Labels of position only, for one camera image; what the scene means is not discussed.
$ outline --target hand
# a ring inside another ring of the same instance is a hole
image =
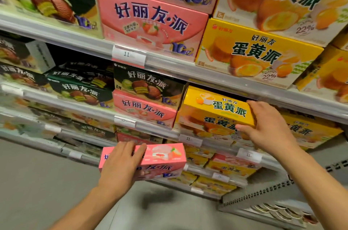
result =
[[[265,102],[247,102],[256,116],[256,129],[237,124],[237,130],[247,134],[257,147],[275,158],[287,154],[289,149],[300,148],[277,109]]]
[[[119,142],[104,163],[98,188],[109,194],[115,202],[133,186],[134,178],[144,172],[136,171],[136,167],[143,157],[146,144],[142,144],[132,156],[133,148],[133,141]]]

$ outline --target price label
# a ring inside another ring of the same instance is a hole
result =
[[[78,152],[78,151],[69,152],[69,157],[73,159],[81,159],[82,155],[83,155],[82,152]]]
[[[198,194],[203,194],[203,190],[200,188],[196,188],[196,187],[191,187],[191,192],[193,193],[198,193]]]
[[[217,173],[217,172],[214,172],[214,174],[212,175],[212,178],[217,179],[218,181],[226,182],[226,183],[228,183],[230,181],[229,177],[222,175],[220,173]]]
[[[62,128],[51,124],[45,124],[45,130],[52,131],[58,134],[62,131]]]
[[[146,60],[146,52],[141,50],[131,51],[127,49],[121,49],[116,45],[112,49],[112,60],[120,63],[125,63],[135,67],[144,68]]]
[[[260,163],[262,160],[262,154],[252,150],[240,148],[238,150],[237,158],[246,159],[254,163]]]
[[[117,125],[120,125],[122,127],[129,127],[129,128],[135,129],[136,121],[134,121],[134,120],[124,118],[124,117],[119,117],[119,116],[115,116],[113,120],[114,120],[115,124],[117,124]]]
[[[24,96],[24,91],[20,88],[16,88],[16,87],[12,87],[12,86],[9,86],[6,84],[2,84],[1,89],[3,92],[8,93],[8,94],[14,94],[14,95],[18,95],[20,97]]]
[[[196,137],[186,136],[184,134],[180,134],[179,141],[185,144],[189,144],[195,147],[201,147],[202,146],[202,139],[198,139]]]

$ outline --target left hand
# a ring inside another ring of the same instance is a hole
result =
[[[136,172],[146,150],[146,144],[132,156],[134,142],[118,142],[104,163],[98,188],[107,193],[114,201],[122,198],[134,184],[134,177],[141,175],[142,170]]]

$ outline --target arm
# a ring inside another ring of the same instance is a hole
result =
[[[248,101],[257,118],[256,129],[236,125],[260,149],[274,156],[291,175],[326,230],[348,225],[348,191],[303,151],[281,114],[265,102]]]
[[[98,186],[49,230],[93,230],[134,184],[146,144],[132,156],[134,143],[119,142],[104,164]]]

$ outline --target floor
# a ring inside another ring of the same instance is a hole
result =
[[[1,140],[0,166],[0,225],[6,230],[48,228],[99,179],[95,167]],[[137,182],[96,229],[279,230],[149,182]]]

